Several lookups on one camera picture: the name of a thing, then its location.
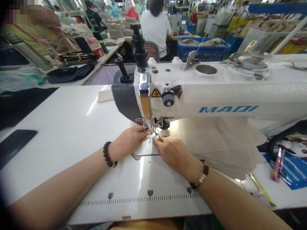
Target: warning sticker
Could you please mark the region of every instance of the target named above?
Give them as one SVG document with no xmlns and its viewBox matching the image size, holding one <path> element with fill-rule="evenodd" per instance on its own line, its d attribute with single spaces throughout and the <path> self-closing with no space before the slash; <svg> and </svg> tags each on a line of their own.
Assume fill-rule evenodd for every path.
<svg viewBox="0 0 307 230">
<path fill-rule="evenodd" d="M 151 97 L 161 97 L 161 93 L 158 89 L 154 89 L 153 93 L 151 94 Z"/>
</svg>

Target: bracelet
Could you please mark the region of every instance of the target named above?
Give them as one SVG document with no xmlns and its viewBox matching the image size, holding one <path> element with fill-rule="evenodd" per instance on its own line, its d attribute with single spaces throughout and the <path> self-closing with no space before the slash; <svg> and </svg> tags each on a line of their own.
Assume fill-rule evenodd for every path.
<svg viewBox="0 0 307 230">
<path fill-rule="evenodd" d="M 203 174 L 201 175 L 200 179 L 198 180 L 198 182 L 196 184 L 190 182 L 191 188 L 192 189 L 197 189 L 197 186 L 199 186 L 206 178 L 206 176 L 209 173 L 209 166 L 208 163 L 205 160 L 200 160 L 202 163 L 204 163 L 204 170 L 203 170 Z"/>
<path fill-rule="evenodd" d="M 107 165 L 109 167 L 115 167 L 117 165 L 117 161 L 116 162 L 112 162 L 110 157 L 109 157 L 109 153 L 108 153 L 108 148 L 109 148 L 109 144 L 111 144 L 112 142 L 106 142 L 104 147 L 103 147 L 103 156 L 105 157 L 105 161 L 107 163 Z"/>
</svg>

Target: black smartphone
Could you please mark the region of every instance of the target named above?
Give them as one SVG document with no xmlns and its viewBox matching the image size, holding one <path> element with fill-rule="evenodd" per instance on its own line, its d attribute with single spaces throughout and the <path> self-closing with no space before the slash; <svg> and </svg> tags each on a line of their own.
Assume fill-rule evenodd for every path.
<svg viewBox="0 0 307 230">
<path fill-rule="evenodd" d="M 0 143 L 0 170 L 37 134 L 35 130 L 17 129 Z"/>
</svg>

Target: blue basket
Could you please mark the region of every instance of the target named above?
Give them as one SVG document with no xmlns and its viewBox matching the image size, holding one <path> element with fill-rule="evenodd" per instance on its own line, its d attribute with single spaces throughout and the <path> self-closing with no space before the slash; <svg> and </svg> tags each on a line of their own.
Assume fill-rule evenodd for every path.
<svg viewBox="0 0 307 230">
<path fill-rule="evenodd" d="M 190 33 L 192 33 L 193 30 L 194 30 L 194 26 L 195 26 L 194 24 L 190 23 L 189 25 L 187 25 L 186 30 L 189 31 Z"/>
<path fill-rule="evenodd" d="M 178 49 L 177 49 L 177 56 L 181 60 L 186 60 L 189 56 L 189 53 L 193 50 L 197 50 L 198 46 L 184 46 L 180 45 L 179 41 L 184 40 L 187 38 L 178 38 Z M 198 42 L 202 42 L 203 38 L 192 38 Z M 203 42 L 206 42 L 213 38 L 205 38 Z M 196 54 L 197 59 L 200 59 L 202 62 L 206 61 L 220 61 L 223 57 L 223 54 L 226 52 L 227 49 L 230 48 L 230 45 L 222 40 L 222 44 L 225 46 L 201 46 Z"/>
<path fill-rule="evenodd" d="M 227 52 L 228 53 L 237 52 L 243 40 L 244 38 L 234 37 L 230 34 L 227 34 L 225 41 L 231 45 L 231 47 L 227 50 Z"/>
</svg>

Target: hand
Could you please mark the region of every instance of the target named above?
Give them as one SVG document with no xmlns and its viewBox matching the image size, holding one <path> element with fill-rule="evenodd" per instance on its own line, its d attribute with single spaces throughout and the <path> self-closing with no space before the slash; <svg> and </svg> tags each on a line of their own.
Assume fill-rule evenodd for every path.
<svg viewBox="0 0 307 230">
<path fill-rule="evenodd" d="M 109 145 L 108 152 L 111 160 L 116 162 L 133 153 L 140 143 L 148 139 L 149 133 L 150 130 L 144 130 L 143 126 L 134 126 L 126 129 Z"/>
<path fill-rule="evenodd" d="M 202 175 L 204 164 L 195 158 L 186 145 L 175 134 L 169 137 L 153 137 L 155 146 L 162 159 L 170 167 L 184 175 L 190 182 L 196 183 Z"/>
</svg>

